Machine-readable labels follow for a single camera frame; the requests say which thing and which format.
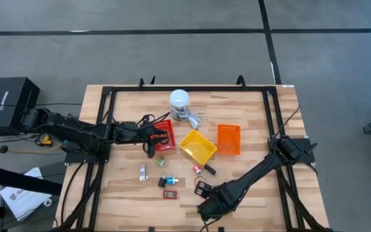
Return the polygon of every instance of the yellow bin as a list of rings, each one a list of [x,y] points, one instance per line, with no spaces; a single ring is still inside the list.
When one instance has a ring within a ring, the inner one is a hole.
[[[214,144],[196,130],[190,131],[181,141],[180,147],[201,165],[204,165],[217,150]]]

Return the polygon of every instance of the concrete floor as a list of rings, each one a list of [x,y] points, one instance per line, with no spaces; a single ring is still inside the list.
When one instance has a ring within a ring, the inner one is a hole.
[[[271,28],[371,28],[371,1],[267,0],[266,7]],[[249,0],[0,0],[0,31],[262,26],[258,2]],[[319,143],[331,228],[371,231],[371,136],[362,130],[371,122],[371,34],[272,38],[282,83],[296,86],[307,133]],[[29,77],[44,103],[81,102],[87,84],[134,84],[154,75],[164,84],[227,84],[240,74],[249,84],[273,83],[263,34],[0,37],[0,77]],[[29,142],[10,145],[34,149]],[[0,154],[0,167],[26,171],[63,158]]]

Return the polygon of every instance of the wooden tabletop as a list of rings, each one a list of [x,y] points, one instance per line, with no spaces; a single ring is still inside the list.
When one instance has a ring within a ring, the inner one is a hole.
[[[102,87],[87,86],[80,120],[95,123]],[[277,86],[277,90],[285,121],[298,107],[296,91],[292,86]],[[170,92],[118,92],[114,118],[118,121],[138,121],[148,113],[159,117],[169,111],[169,94]],[[217,171],[217,174],[212,176],[203,170],[208,184],[215,186],[237,179],[264,159],[268,151],[269,132],[261,92],[189,92],[188,94],[189,109],[204,118],[198,131],[214,145],[217,143],[217,124],[235,124],[240,125],[242,129],[241,155],[215,153],[207,163]],[[271,96],[269,100],[274,125],[277,127]],[[191,125],[189,122],[178,122],[173,119],[171,122],[176,148],[157,153],[154,159],[147,158],[141,145],[112,146],[102,180],[96,231],[147,231],[148,227],[155,227],[157,231],[199,231],[203,226],[196,212],[196,206],[204,199],[194,194],[196,175],[192,167],[196,162],[178,147],[180,141],[191,131]],[[289,121],[285,129],[286,134],[292,138],[304,137],[305,129],[300,111]],[[156,165],[157,157],[165,159],[164,167]],[[146,165],[149,177],[146,182],[139,181],[141,164]],[[72,164],[67,168],[60,202],[77,166],[78,164]],[[66,199],[65,215],[72,212],[81,198],[86,166],[83,165],[71,184]],[[301,201],[321,225],[328,227],[316,174],[304,164],[294,165],[294,173]],[[157,182],[163,175],[179,179],[176,185],[166,187],[167,190],[178,191],[177,200],[162,198],[163,189],[157,186]],[[296,227],[291,200],[289,205],[292,224]],[[88,202],[87,209],[85,226],[88,225],[91,201]],[[61,204],[57,209],[58,221],[60,212]],[[270,172],[252,185],[237,210],[224,216],[209,229],[217,231],[220,226],[225,227],[226,231],[284,231],[285,224],[276,172]]]

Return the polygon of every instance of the orange bin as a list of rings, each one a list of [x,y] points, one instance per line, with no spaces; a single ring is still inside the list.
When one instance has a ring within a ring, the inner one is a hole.
[[[240,126],[219,124],[217,127],[217,153],[240,154]]]

